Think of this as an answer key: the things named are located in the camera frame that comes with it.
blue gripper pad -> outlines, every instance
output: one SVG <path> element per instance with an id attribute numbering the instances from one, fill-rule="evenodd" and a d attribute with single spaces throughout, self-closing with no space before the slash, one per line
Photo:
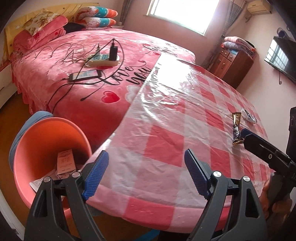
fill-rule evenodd
<path id="1" fill-rule="evenodd" d="M 249 134 L 252 134 L 252 135 L 256 136 L 257 138 L 261 139 L 262 141 L 265 141 L 262 137 L 256 135 L 255 133 L 251 132 L 250 130 L 248 130 L 246 128 L 242 129 L 242 131 L 241 131 L 242 138 L 246 138 L 246 136 L 249 135 Z"/>
<path id="2" fill-rule="evenodd" d="M 85 201 L 95 194 L 96 189 L 98 188 L 98 185 L 102 180 L 102 177 L 105 173 L 108 164 L 109 154 L 106 151 L 102 151 L 100 155 L 97 157 L 96 161 L 94 162 L 94 166 L 92 167 L 91 171 L 89 172 L 84 181 L 84 191 L 82 193 L 82 198 Z"/>
<path id="3" fill-rule="evenodd" d="M 184 161 L 198 193 L 208 200 L 212 195 L 210 192 L 210 175 L 212 174 L 210 166 L 199 161 L 190 149 L 185 151 Z"/>

human hand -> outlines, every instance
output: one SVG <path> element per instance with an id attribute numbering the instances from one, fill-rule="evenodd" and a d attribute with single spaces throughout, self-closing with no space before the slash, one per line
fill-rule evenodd
<path id="1" fill-rule="evenodd" d="M 269 212 L 268 212 L 268 208 L 269 208 L 269 200 L 268 200 L 268 190 L 270 187 L 270 179 L 268 179 L 265 183 L 264 186 L 262 188 L 262 193 L 259 197 L 264 215 L 265 215 L 265 219 L 268 218 L 269 216 Z M 282 216 L 284 218 L 284 216 L 286 214 L 288 214 L 290 212 L 290 209 L 292 207 L 292 200 L 290 198 L 287 198 L 285 200 L 281 200 L 276 202 L 273 206 L 272 206 L 272 211 L 274 213 L 280 214 L 280 216 Z"/>
<path id="2" fill-rule="evenodd" d="M 268 208 L 270 203 L 267 196 L 269 188 L 270 188 L 270 179 L 268 179 L 264 183 L 264 186 L 262 188 L 262 193 L 259 197 L 259 201 L 261 203 L 265 219 L 267 219 L 269 216 Z M 272 222 L 270 223 L 270 225 L 268 226 L 268 234 L 270 237 L 273 236 L 276 233 L 276 231 L 281 227 L 281 225 L 284 222 L 285 216 L 290 212 L 291 207 L 292 207 L 292 200 L 290 198 L 278 201 L 272 206 L 272 212 L 275 213 L 276 215 L 272 220 Z"/>

red and white checkered pattern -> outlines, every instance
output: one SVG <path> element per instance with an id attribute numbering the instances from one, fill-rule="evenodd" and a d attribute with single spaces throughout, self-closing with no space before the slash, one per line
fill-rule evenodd
<path id="1" fill-rule="evenodd" d="M 228 84 L 201 67 L 163 54 L 115 133 L 101 149 L 110 155 L 105 175 L 88 204 L 132 223 L 172 232 L 191 232 L 206 200 L 184 163 L 193 149 L 212 170 L 251 178 L 258 194 L 270 176 L 268 165 L 232 145 L 233 112 L 245 108 L 258 120 L 248 128 L 267 139 L 255 108 Z M 220 225 L 226 221 L 226 200 Z"/>

metal bolt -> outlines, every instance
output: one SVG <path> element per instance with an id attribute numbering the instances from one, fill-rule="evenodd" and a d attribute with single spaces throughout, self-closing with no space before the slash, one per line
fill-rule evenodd
<path id="1" fill-rule="evenodd" d="M 221 177 L 222 176 L 221 172 L 218 172 L 218 171 L 213 172 L 213 174 L 214 174 L 215 177 Z"/>
<path id="2" fill-rule="evenodd" d="M 251 179 L 248 176 L 243 177 L 244 181 L 249 182 Z"/>
<path id="3" fill-rule="evenodd" d="M 74 172 L 72 173 L 72 177 L 78 178 L 80 176 L 80 172 Z"/>
<path id="4" fill-rule="evenodd" d="M 48 183 L 48 182 L 50 181 L 50 177 L 45 177 L 45 178 L 43 179 L 43 181 L 44 181 L 45 183 Z"/>

paper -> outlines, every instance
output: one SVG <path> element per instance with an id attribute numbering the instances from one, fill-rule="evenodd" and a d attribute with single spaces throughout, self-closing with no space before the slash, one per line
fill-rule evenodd
<path id="1" fill-rule="evenodd" d="M 51 177 L 53 180 L 58 180 L 60 179 L 57 175 L 56 175 L 56 169 L 53 169 L 52 171 L 50 171 L 49 173 L 47 173 L 46 175 L 44 175 L 43 177 L 41 177 L 40 179 L 37 179 L 35 181 L 30 182 L 30 186 L 31 188 L 33 188 L 33 190 L 35 192 L 38 191 L 43 179 L 45 177 Z"/>
<path id="2" fill-rule="evenodd" d="M 59 152 L 57 155 L 57 175 L 63 175 L 67 178 L 71 173 L 76 171 L 72 149 Z"/>

